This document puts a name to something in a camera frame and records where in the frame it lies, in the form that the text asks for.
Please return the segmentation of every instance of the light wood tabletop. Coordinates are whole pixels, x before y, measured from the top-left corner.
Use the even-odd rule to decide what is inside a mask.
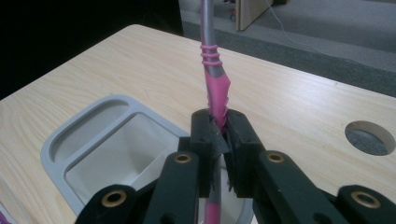
[[[105,96],[135,98],[189,133],[191,113],[207,107],[199,46],[130,26],[2,100],[0,203],[18,223],[75,222],[40,150],[59,126]],[[331,194],[358,184],[396,202],[396,153],[369,155],[345,135],[349,123],[364,120],[394,138],[395,98],[226,49],[219,53],[232,82],[228,107],[247,115],[267,149],[290,155]]]

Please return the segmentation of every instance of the gray plastic tray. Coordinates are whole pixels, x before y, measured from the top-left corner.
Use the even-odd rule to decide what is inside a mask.
[[[188,134],[136,100],[111,95],[51,134],[42,147],[41,162],[78,215],[100,189],[113,184],[141,189],[158,178],[181,136]],[[253,217],[251,201],[228,192],[225,176],[221,223],[248,223]],[[200,201],[203,211],[204,201]]]

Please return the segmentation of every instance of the pink handle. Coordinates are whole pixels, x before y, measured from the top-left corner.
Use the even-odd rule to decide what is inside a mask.
[[[217,45],[201,45],[202,49],[202,64],[207,66],[222,66],[222,61],[219,59],[220,54],[217,52],[218,46]],[[214,50],[213,53],[205,53],[205,50]]]
[[[220,206],[216,203],[208,203],[205,207],[205,224],[220,223]]]
[[[205,71],[207,100],[209,102],[209,114],[215,118],[219,129],[223,132],[228,102],[228,89],[231,81],[226,74],[221,77],[212,77]]]

